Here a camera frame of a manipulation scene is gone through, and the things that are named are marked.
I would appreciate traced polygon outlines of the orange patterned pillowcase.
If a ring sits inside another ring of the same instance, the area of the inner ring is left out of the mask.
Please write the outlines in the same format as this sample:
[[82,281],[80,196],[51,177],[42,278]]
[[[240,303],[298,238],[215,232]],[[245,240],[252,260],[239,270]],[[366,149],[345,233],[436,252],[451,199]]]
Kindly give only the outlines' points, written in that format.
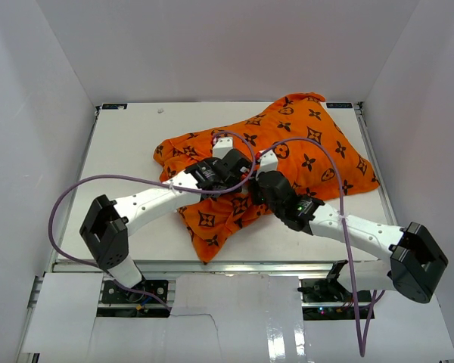
[[[373,191],[379,181],[371,163],[348,141],[316,93],[286,95],[263,112],[228,126],[190,132],[164,140],[153,154],[165,182],[212,154],[214,135],[235,132],[244,155],[273,146],[278,169],[298,194],[331,200],[341,194]],[[269,213],[249,195],[223,194],[179,209],[197,257],[210,262],[234,233]]]

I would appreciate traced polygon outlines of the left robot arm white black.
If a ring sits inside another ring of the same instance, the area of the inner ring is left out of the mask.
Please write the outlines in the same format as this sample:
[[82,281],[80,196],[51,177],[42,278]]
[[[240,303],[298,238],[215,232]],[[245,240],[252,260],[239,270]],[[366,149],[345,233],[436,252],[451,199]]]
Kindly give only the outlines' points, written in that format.
[[110,200],[96,197],[79,234],[97,266],[119,283],[127,301],[145,292],[142,274],[129,253],[129,236],[140,228],[181,207],[190,206],[222,191],[236,191],[252,161],[232,149],[223,158],[210,157],[176,173],[158,188]]

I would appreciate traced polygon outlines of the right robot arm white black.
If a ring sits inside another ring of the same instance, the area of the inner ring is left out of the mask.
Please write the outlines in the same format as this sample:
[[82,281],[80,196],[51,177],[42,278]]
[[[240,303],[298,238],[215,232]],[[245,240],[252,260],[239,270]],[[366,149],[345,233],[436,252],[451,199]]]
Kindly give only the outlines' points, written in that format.
[[357,216],[342,217],[333,206],[297,194],[279,172],[261,172],[251,188],[253,201],[264,204],[289,229],[326,237],[375,257],[367,262],[337,262],[328,274],[327,294],[342,302],[354,290],[394,290],[416,303],[429,303],[449,260],[429,230],[382,225]]

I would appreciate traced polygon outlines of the right blue table label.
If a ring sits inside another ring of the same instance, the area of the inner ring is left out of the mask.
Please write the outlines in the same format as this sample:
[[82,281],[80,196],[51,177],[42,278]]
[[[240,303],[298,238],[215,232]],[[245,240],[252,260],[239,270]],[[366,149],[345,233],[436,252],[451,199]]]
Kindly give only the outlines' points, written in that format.
[[328,109],[353,109],[350,102],[327,102],[326,107]]

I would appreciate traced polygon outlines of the blue table label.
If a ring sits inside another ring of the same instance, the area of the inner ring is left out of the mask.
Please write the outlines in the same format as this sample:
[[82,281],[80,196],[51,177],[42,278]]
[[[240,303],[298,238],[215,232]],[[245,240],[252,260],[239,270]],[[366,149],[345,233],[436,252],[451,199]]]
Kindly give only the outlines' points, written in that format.
[[327,102],[326,107],[328,109],[353,109],[350,102]]
[[101,105],[101,110],[125,110],[128,107],[128,104],[114,104],[114,103],[105,103]]

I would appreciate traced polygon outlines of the left blue table label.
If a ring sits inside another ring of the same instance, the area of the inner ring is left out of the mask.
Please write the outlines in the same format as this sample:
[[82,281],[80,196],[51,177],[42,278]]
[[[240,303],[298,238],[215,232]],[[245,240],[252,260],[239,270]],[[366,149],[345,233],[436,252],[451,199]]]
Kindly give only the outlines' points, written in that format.
[[128,104],[114,104],[114,103],[105,103],[101,105],[101,110],[125,110],[128,107]]

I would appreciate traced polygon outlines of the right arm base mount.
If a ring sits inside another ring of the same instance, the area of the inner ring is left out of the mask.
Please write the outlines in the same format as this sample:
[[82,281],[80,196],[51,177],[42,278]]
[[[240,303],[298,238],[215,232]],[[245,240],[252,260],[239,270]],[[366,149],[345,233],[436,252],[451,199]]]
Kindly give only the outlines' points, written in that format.
[[352,293],[338,278],[347,260],[336,262],[325,278],[303,278],[297,291],[302,300],[304,321],[353,321],[355,306]]

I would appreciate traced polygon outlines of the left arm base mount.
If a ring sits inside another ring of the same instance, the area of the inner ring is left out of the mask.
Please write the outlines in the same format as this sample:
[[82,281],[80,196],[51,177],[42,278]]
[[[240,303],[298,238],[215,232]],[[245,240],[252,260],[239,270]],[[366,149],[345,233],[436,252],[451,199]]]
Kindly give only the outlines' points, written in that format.
[[100,302],[103,304],[160,304],[165,306],[169,290],[168,280],[143,280],[125,290],[114,281],[105,281]]

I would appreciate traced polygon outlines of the aluminium front rail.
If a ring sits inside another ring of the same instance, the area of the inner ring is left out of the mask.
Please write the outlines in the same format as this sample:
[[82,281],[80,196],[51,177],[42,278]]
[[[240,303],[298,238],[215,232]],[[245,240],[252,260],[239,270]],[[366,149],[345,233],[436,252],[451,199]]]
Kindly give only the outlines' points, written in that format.
[[331,270],[334,262],[202,262],[193,261],[137,261],[144,275],[183,274],[265,274],[265,275],[321,275]]

